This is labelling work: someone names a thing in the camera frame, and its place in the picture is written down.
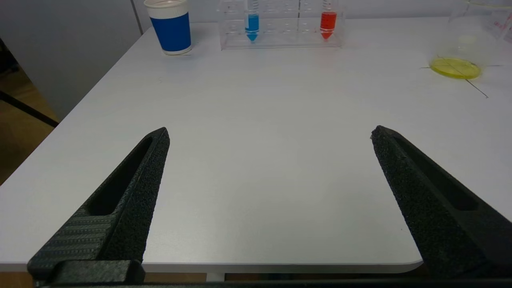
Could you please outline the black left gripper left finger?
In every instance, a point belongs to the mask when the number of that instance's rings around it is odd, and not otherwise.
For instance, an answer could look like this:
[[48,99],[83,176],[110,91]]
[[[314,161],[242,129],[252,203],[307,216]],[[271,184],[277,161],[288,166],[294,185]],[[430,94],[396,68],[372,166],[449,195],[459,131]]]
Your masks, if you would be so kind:
[[165,127],[144,136],[30,259],[31,276],[48,280],[66,261],[142,261],[169,147]]

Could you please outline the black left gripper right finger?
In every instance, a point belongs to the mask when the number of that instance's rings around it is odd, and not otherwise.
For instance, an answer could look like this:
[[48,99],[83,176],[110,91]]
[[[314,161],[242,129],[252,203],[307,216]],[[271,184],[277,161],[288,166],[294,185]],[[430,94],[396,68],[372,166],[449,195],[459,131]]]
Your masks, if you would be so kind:
[[408,139],[377,126],[375,155],[437,278],[511,278],[512,224]]

